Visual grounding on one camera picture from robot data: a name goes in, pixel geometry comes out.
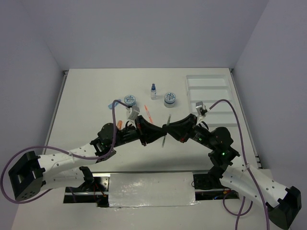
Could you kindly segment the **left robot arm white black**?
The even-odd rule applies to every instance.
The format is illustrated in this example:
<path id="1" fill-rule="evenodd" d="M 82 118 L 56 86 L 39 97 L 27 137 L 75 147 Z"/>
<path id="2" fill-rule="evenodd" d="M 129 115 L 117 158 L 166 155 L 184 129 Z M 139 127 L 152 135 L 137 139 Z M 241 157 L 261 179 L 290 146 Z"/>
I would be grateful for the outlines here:
<path id="1" fill-rule="evenodd" d="M 139 140 L 143 146 L 166 135 L 163 128 L 138 116 L 133 125 L 119 130 L 113 123 L 105 124 L 97 138 L 69 151 L 54 148 L 56 153 L 37 155 L 34 148 L 23 150 L 21 158 L 8 175 L 14 202 L 28 203 L 41 191 L 58 187 L 76 187 L 89 191 L 94 179 L 88 166 L 106 161 L 115 155 L 115 147 Z"/>

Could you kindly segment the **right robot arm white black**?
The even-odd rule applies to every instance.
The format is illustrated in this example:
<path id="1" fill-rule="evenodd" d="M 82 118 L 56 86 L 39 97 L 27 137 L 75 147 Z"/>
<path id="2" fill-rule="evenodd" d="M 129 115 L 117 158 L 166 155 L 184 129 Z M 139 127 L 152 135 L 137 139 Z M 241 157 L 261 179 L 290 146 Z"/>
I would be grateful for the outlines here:
<path id="1" fill-rule="evenodd" d="M 244 162 L 243 154 L 232 148 L 233 139 L 226 127 L 213 131 L 197 124 L 195 115 L 163 125 L 163 130 L 181 143 L 189 139 L 209 148 L 213 166 L 207 172 L 206 185 L 228 187 L 267 210 L 269 220 L 283 230 L 290 228 L 302 207 L 301 193 L 286 187 L 259 169 Z"/>

